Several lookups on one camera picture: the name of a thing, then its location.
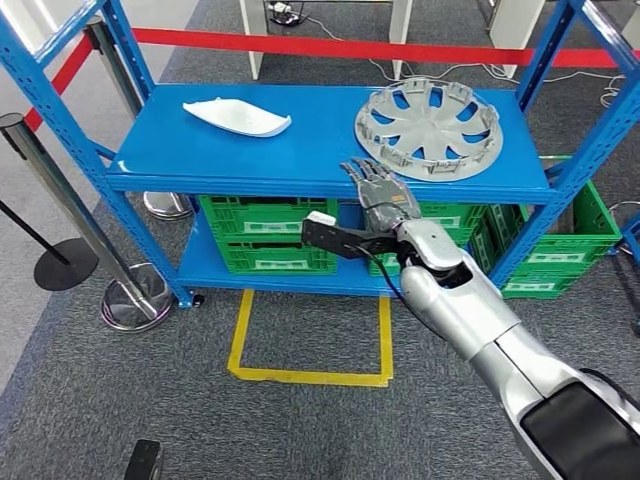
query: green crate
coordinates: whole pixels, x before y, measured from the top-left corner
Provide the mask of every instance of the green crate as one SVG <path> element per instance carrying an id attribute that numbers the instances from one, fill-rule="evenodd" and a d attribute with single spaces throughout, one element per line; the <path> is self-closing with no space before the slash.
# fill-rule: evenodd
<path id="1" fill-rule="evenodd" d="M 549 273 L 513 275 L 504 287 L 504 298 L 558 298 L 571 287 L 580 275 L 553 275 Z"/>
<path id="2" fill-rule="evenodd" d="M 485 205 L 470 203 L 430 203 L 420 202 L 423 218 L 439 223 L 449 234 L 456 229 L 473 231 L 486 209 Z"/>
<path id="3" fill-rule="evenodd" d="M 486 210 L 485 205 L 466 203 L 431 203 L 420 202 L 420 213 L 423 218 L 428 218 L 445 229 L 459 247 L 465 247 L 469 238 L 480 223 Z M 383 265 L 389 275 L 400 273 L 400 265 L 395 253 L 379 255 Z M 375 263 L 368 261 L 369 275 L 379 277 L 382 272 Z"/>
<path id="4" fill-rule="evenodd" d="M 466 241 L 464 243 L 460 243 L 454 240 L 456 245 L 463 248 L 466 245 Z M 383 253 L 380 255 L 377 255 L 378 258 L 380 259 L 383 265 L 386 269 L 386 273 L 389 275 L 398 275 L 400 273 L 400 264 L 398 263 L 398 257 L 395 253 Z M 371 260 L 368 260 L 369 275 L 372 277 L 380 277 L 382 276 L 382 272 L 380 269 L 376 265 L 374 262 Z"/>
<path id="5" fill-rule="evenodd" d="M 573 209 L 573 233 L 549 233 L 543 236 L 515 273 L 546 271 L 581 274 L 622 238 L 620 229 L 590 181 L 574 199 Z M 525 221 L 528 220 L 526 209 L 521 209 L 521 212 Z"/>
<path id="6" fill-rule="evenodd" d="M 621 238 L 592 182 L 580 190 L 572 206 L 572 233 L 547 233 L 514 273 L 561 272 L 582 274 Z M 500 253 L 504 253 L 529 219 L 522 205 L 491 205 L 489 221 Z"/>
<path id="7" fill-rule="evenodd" d="M 231 273 L 331 274 L 337 269 L 336 255 L 302 243 L 219 243 L 218 249 Z"/>
<path id="8" fill-rule="evenodd" d="M 475 263 L 487 275 L 493 270 L 496 262 L 503 253 L 498 246 L 495 232 L 491 228 L 488 217 L 488 213 L 485 215 L 484 222 L 473 232 L 469 242 Z"/>
<path id="9" fill-rule="evenodd" d="M 296 197 L 200 195 L 200 205 L 217 243 L 297 242 L 302 221 L 313 210 L 337 218 L 337 200 Z"/>
<path id="10" fill-rule="evenodd" d="M 525 224 L 527 210 L 521 205 L 494 204 L 488 207 L 489 222 L 497 245 L 505 252 Z"/>

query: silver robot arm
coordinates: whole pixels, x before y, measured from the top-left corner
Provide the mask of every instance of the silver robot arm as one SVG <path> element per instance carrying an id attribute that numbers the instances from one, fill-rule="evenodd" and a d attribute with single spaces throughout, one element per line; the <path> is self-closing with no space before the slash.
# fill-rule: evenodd
<path id="1" fill-rule="evenodd" d="M 387 167 L 362 158 L 341 167 L 355 186 L 368 229 L 339 227 L 313 212 L 303 222 L 303 242 L 344 258 L 395 252 L 402 300 L 475 369 L 543 478 L 640 479 L 637 402 L 529 334 L 471 256 L 421 218 L 409 188 Z"/>
<path id="2" fill-rule="evenodd" d="M 414 249 L 402 271 L 405 300 L 484 380 L 541 476 L 640 478 L 640 413 L 632 399 L 529 334 L 439 225 L 411 219 L 395 232 Z"/>

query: stanchion post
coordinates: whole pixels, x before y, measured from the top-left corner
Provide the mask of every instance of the stanchion post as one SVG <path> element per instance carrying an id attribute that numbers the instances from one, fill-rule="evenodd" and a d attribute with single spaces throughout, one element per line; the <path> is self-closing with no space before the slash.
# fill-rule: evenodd
<path id="1" fill-rule="evenodd" d="M 125 64 L 115 49 L 115 42 L 109 27 L 100 16 L 94 16 L 85 27 L 94 50 L 100 52 L 100 59 L 113 81 L 118 95 L 127 110 L 135 119 L 142 109 L 137 91 L 129 77 Z M 189 199 L 182 194 L 165 192 L 144 192 L 144 205 L 152 215 L 163 220 L 177 220 L 191 215 Z"/>
<path id="2" fill-rule="evenodd" d="M 114 278 L 102 305 L 103 318 L 107 324 L 137 332 L 157 325 L 168 314 L 174 296 L 165 281 L 150 264 L 128 268 L 22 114 L 0 116 L 0 131 Z"/>

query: yellow tape square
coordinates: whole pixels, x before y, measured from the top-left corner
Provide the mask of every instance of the yellow tape square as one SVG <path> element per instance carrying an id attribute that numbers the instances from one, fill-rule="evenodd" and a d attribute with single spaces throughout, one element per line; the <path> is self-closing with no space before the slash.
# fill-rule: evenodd
<path id="1" fill-rule="evenodd" d="M 253 290 L 245 290 L 235 333 L 231 344 L 227 368 L 241 380 L 266 381 L 282 383 L 308 383 L 313 385 L 343 385 L 350 387 L 387 387 L 393 378 L 393 348 L 391 341 L 391 302 L 389 297 L 380 297 L 378 317 L 380 319 L 380 372 L 380 373 L 339 373 L 313 372 L 306 370 L 275 370 L 269 368 L 241 367 L 240 359 L 245 348 L 245 339 L 249 327 Z"/>

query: black stanchion base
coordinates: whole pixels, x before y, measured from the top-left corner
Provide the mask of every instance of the black stanchion base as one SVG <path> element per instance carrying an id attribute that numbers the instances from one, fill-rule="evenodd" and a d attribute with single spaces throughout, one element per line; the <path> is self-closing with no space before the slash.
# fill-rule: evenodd
<path id="1" fill-rule="evenodd" d="M 80 285 L 89 278 L 98 265 L 99 258 L 82 238 L 71 238 L 54 245 L 69 260 L 65 265 L 49 252 L 45 252 L 33 270 L 38 287 L 50 292 L 60 292 Z"/>

